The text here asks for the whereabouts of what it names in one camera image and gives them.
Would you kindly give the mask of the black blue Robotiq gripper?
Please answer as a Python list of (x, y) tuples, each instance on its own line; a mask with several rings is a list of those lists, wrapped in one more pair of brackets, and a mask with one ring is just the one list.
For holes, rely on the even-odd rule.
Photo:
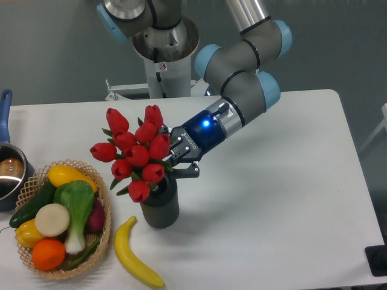
[[(203, 110), (179, 127), (171, 129), (163, 125), (160, 134), (170, 135), (171, 156), (168, 162), (172, 166), (179, 163), (199, 161), (204, 154), (222, 143), (226, 133), (215, 117), (220, 111)], [(190, 163), (185, 169), (173, 169), (174, 178), (197, 178), (200, 169), (197, 163)]]

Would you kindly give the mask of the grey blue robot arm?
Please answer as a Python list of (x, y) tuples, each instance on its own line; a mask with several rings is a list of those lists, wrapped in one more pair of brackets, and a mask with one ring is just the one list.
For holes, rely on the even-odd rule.
[(228, 49), (198, 48), (195, 24), (184, 17), (180, 1), (102, 1), (97, 13), (118, 41), (132, 40), (143, 58), (152, 98), (191, 95), (191, 72), (206, 82), (220, 99), (170, 130), (168, 163), (175, 178), (194, 178), (197, 162), (242, 127), (271, 108), (280, 98), (276, 80), (260, 71), (292, 45), (292, 34), (274, 21), (261, 1), (227, 1), (241, 40)]

